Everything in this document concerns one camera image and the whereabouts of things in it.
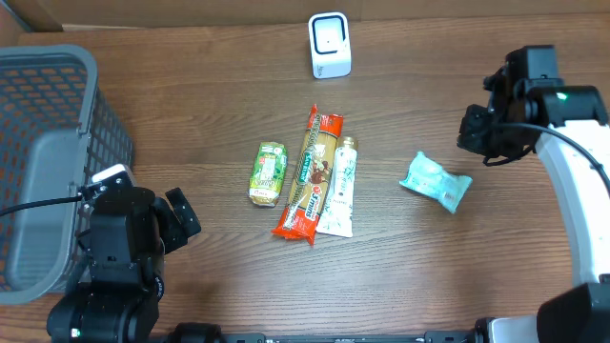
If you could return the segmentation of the white Pantene tube gold cap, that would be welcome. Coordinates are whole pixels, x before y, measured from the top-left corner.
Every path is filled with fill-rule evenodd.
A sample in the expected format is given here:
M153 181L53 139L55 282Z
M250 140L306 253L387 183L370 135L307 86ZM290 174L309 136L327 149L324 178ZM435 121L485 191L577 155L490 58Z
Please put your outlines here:
M315 228L318 233L352 237L358 142L341 136L335 149L333 175L324 208Z

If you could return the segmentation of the green yellow snack bar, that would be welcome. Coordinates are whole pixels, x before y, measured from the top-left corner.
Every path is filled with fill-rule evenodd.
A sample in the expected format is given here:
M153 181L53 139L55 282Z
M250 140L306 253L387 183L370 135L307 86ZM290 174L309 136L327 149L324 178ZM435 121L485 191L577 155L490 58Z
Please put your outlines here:
M287 168L285 146L262 142L250 177L249 198L259 207L275 207L283 187Z

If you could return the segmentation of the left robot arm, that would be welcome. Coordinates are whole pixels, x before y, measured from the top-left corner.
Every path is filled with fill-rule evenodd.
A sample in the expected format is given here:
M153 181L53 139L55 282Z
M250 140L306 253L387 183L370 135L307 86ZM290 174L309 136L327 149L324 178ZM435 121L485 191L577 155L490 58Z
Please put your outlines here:
M98 195L90 225L78 237L81 266L47 319L51 341L152 341L165 291L165 256L200 231L179 188L165 197L140 187Z

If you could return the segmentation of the teal snack packet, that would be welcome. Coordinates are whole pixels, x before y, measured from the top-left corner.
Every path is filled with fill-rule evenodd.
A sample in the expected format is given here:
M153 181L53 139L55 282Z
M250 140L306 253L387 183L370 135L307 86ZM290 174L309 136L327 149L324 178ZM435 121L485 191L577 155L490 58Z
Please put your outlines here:
M470 176L453 175L419 151L409 165L406 178L399 184L435 199L448 212L455 213L472 182Z

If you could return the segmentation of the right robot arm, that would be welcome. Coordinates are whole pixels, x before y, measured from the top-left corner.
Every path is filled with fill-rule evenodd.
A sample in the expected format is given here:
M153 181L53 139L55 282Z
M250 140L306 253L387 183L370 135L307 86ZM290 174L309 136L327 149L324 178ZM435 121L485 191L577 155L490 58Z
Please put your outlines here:
M546 169L572 257L571 290L533 315L483 318L477 342L606 342L609 339L609 114L594 86L568 86L551 45L508 53L483 81L487 106L471 105L457 145L487 167L530 153Z

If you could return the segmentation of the spaghetti pack with red ends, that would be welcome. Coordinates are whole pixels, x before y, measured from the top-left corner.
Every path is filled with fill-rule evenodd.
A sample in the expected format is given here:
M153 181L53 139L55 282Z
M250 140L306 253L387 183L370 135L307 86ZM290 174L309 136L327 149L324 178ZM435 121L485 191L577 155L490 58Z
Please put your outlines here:
M291 189L278 224L271 233L286 240L315 242L316 227L333 176L335 150L343 116L310 110L306 134L295 164Z

